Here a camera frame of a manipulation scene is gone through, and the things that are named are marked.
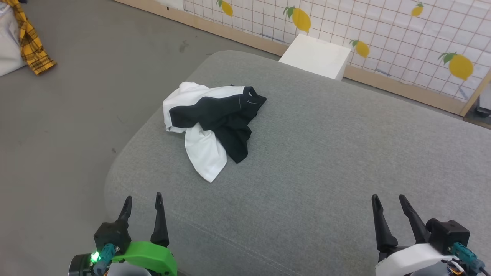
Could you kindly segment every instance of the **wooden frame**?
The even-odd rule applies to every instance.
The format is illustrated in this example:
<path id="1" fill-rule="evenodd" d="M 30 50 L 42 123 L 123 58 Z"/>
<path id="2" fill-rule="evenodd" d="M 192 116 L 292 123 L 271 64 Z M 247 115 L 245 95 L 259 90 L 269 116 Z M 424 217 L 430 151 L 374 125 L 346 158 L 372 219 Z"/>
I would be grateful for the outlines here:
<path id="1" fill-rule="evenodd" d="M 189 14 L 185 11 L 169 8 L 158 3 L 156 0 L 115 0 L 117 2 L 148 11 L 171 20 L 189 25 L 191 27 L 213 33 L 239 43 L 249 45 L 254 48 L 275 54 L 283 55 L 288 48 L 270 40 L 242 32 L 227 26 L 223 26 L 200 17 Z M 428 90 L 419 88 L 414 85 L 408 85 L 391 78 L 371 73 L 353 66 L 346 66 L 344 77 L 355 80 L 357 82 L 366 83 L 368 85 L 401 95 L 406 98 L 454 113 L 460 116 L 465 116 L 474 102 L 477 100 L 486 85 L 491 81 L 491 71 L 485 76 L 479 87 L 474 91 L 467 103 L 461 102 L 454 98 L 443 96 Z"/>

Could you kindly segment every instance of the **plaid sleeve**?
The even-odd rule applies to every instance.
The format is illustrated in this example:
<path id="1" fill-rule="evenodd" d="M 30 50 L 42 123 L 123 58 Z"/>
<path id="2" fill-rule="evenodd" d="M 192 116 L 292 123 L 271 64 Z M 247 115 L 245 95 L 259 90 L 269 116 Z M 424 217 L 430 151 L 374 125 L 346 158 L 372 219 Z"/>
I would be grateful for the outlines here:
<path id="1" fill-rule="evenodd" d="M 21 56 L 36 75 L 42 74 L 56 65 L 44 50 L 37 32 L 27 19 L 19 0 L 1 0 L 9 4 L 14 10 L 15 18 L 19 24 L 19 41 L 21 43 Z"/>

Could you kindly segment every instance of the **lemon decoration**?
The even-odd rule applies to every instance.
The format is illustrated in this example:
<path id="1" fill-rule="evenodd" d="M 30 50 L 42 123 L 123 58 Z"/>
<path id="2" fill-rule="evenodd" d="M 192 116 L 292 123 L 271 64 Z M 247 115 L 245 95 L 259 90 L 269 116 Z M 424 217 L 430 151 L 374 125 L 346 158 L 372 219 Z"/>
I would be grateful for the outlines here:
<path id="1" fill-rule="evenodd" d="M 474 67 L 472 66 L 472 62 L 470 62 L 467 57 L 463 55 L 458 55 L 455 52 L 443 53 L 438 57 L 438 59 L 440 59 L 442 56 L 443 64 L 450 62 L 448 64 L 448 69 L 450 70 L 450 73 L 452 73 L 452 75 L 454 75 L 455 77 L 467 81 L 467 78 L 472 75 Z"/>
<path id="2" fill-rule="evenodd" d="M 423 3 L 418 2 L 418 4 L 416 4 L 416 7 L 414 9 L 412 9 L 411 15 L 412 16 L 419 16 L 422 12 L 423 12 Z"/>
<path id="3" fill-rule="evenodd" d="M 308 14 L 306 14 L 304 11 L 302 11 L 299 8 L 293 7 L 286 7 L 285 10 L 283 11 L 283 14 L 285 12 L 288 15 L 288 18 L 292 17 L 293 15 L 293 24 L 297 26 L 300 30 L 303 30 L 305 32 L 308 32 L 310 29 L 310 17 L 308 17 Z"/>
<path id="4" fill-rule="evenodd" d="M 356 46 L 356 52 L 358 53 L 358 55 L 362 56 L 362 57 L 367 57 L 368 54 L 370 53 L 370 49 L 368 48 L 368 46 L 363 42 L 363 41 L 359 41 L 359 40 L 352 40 L 350 41 L 350 44 L 353 45 L 353 47 Z"/>
<path id="5" fill-rule="evenodd" d="M 217 4 L 219 7 L 221 7 L 221 9 L 226 15 L 232 17 L 232 15 L 234 14 L 234 10 L 232 9 L 232 6 L 230 6 L 229 3 L 223 0 L 217 0 Z"/>

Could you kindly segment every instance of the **white grid wall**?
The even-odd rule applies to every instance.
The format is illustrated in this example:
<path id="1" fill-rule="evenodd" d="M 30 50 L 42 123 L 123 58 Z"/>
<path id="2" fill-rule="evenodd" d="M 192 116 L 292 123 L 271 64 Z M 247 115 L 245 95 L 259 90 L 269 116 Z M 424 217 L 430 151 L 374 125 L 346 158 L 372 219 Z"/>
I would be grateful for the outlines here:
<path id="1" fill-rule="evenodd" d="M 289 45 L 299 33 L 353 48 L 348 64 L 466 102 L 491 67 L 491 0 L 425 0 L 411 16 L 414 0 L 186 0 L 201 18 Z M 299 8 L 310 19 L 306 33 L 283 13 Z M 365 58 L 350 44 L 368 45 Z M 442 53 L 465 56 L 473 73 L 466 81 L 443 64 Z"/>

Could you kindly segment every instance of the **black fabric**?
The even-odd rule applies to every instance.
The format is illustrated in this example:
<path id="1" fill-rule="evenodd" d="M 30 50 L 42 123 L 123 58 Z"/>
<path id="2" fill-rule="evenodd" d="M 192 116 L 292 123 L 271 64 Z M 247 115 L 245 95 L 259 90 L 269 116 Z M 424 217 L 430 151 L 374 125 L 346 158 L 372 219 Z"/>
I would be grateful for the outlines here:
<path id="1" fill-rule="evenodd" d="M 247 140 L 251 135 L 247 125 L 265 102 L 265 97 L 246 86 L 242 94 L 203 97 L 195 105 L 174 107 L 169 114 L 175 127 L 190 128 L 199 123 L 203 130 L 212 130 L 227 154 L 239 163 L 247 157 Z"/>

